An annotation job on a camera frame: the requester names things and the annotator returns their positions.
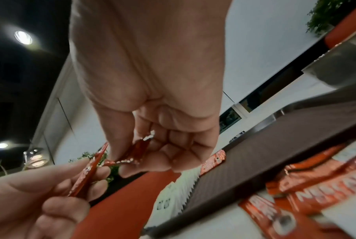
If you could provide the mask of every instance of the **dark brown tray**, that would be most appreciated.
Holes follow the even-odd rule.
[[[144,233],[178,232],[263,189],[286,164],[355,135],[356,86],[289,105],[224,147],[226,162],[199,179],[183,213]]]

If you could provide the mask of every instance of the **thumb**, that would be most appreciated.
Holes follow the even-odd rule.
[[[89,163],[88,159],[74,163],[46,166],[3,177],[12,187],[26,192],[49,191],[62,181],[79,174]]]

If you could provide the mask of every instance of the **dark ceiling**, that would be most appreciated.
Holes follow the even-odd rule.
[[[0,0],[0,150],[5,169],[21,166],[46,102],[69,53],[70,0]],[[34,39],[15,40],[23,30]]]

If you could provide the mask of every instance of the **orange surface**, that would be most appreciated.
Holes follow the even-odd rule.
[[[159,192],[180,176],[148,172],[91,208],[73,239],[138,239]]]
[[[326,45],[331,49],[356,31],[356,9],[343,19],[327,36]]]

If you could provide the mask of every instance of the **hand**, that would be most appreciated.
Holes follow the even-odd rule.
[[[0,178],[0,239],[68,239],[88,214],[88,201],[107,189],[108,167],[98,168],[87,198],[66,197],[88,159]]]
[[[201,165],[219,135],[230,0],[74,0],[70,49],[118,159],[155,130],[143,162],[119,173]]]

